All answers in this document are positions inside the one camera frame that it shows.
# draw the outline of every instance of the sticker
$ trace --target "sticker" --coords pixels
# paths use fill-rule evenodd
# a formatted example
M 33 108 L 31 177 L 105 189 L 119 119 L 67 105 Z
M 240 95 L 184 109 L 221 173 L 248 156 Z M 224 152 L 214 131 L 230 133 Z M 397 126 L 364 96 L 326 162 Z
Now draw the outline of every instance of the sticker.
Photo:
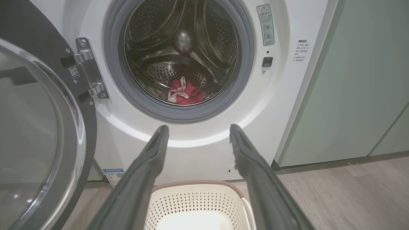
M 123 169 L 104 169 L 103 172 L 105 173 L 106 178 L 109 180 L 109 183 L 111 183 L 112 187 L 114 188 L 125 175 Z
M 76 79 L 77 77 L 79 77 L 78 69 L 76 68 L 76 66 L 71 67 L 69 70 L 70 70 L 70 74 L 73 79 Z
M 263 32 L 264 46 L 274 44 L 273 17 L 271 15 L 270 4 L 257 7 L 260 18 L 261 31 Z
M 304 63 L 308 60 L 312 50 L 308 40 L 298 40 L 296 49 L 292 54 L 292 61 L 296 63 Z

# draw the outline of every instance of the warning label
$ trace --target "warning label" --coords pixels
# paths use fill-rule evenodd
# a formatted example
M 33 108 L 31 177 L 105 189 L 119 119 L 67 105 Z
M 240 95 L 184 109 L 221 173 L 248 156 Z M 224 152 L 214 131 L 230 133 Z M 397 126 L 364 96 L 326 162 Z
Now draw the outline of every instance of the warning label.
M 257 12 L 263 32 L 263 44 L 264 46 L 272 45 L 274 44 L 274 27 L 270 4 L 258 6 Z
M 112 187 L 114 188 L 125 175 L 123 169 L 104 169 L 103 172 L 105 173 L 106 178 L 109 180 L 109 183 L 111 183 Z

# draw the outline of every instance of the laundry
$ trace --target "laundry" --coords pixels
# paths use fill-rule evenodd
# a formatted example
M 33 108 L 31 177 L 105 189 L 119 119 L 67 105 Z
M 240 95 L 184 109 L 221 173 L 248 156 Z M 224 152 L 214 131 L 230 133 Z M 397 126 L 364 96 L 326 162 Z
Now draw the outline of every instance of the laundry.
M 168 102 L 179 105 L 190 105 L 202 102 L 203 91 L 193 86 L 190 81 L 186 82 L 185 77 L 175 79 L 171 90 L 167 92 Z

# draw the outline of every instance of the cabinet door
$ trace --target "cabinet door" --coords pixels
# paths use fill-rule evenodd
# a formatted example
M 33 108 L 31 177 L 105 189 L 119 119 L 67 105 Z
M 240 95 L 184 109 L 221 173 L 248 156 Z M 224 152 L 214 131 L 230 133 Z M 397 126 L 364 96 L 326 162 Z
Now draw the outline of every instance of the cabinet door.
M 370 153 L 408 103 L 408 7 L 339 2 L 280 166 Z
M 97 122 L 72 54 L 31 2 L 0 2 L 0 229 L 61 229 L 86 183 Z

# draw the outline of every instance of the door hinge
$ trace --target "door hinge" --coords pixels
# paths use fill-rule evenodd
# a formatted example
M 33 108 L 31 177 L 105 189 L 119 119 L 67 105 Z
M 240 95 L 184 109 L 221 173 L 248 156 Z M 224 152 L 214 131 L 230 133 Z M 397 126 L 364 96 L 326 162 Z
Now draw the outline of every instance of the door hinge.
M 74 54 L 61 59 L 65 69 L 81 65 L 90 85 L 90 89 L 79 96 L 80 100 L 97 95 L 100 99 L 109 98 L 104 81 L 99 72 L 94 53 L 92 52 L 90 40 L 88 38 L 77 38 L 76 46 L 78 54 Z

